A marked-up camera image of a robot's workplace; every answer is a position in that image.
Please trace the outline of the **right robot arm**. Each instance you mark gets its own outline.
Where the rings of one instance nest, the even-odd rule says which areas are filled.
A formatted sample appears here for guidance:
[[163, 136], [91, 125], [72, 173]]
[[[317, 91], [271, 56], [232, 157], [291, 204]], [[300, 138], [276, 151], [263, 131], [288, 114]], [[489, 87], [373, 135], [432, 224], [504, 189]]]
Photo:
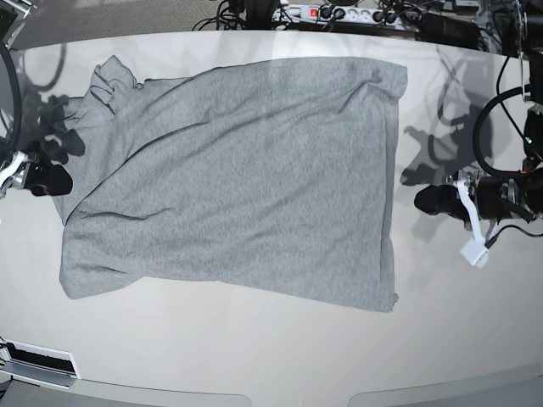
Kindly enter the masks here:
[[8, 102], [9, 116], [1, 117], [1, 196], [8, 189], [25, 189], [35, 196], [62, 196], [71, 192], [68, 172], [53, 164], [36, 143], [19, 149], [23, 122], [20, 82], [10, 49], [25, 21], [36, 8], [33, 1], [1, 2], [1, 100]]

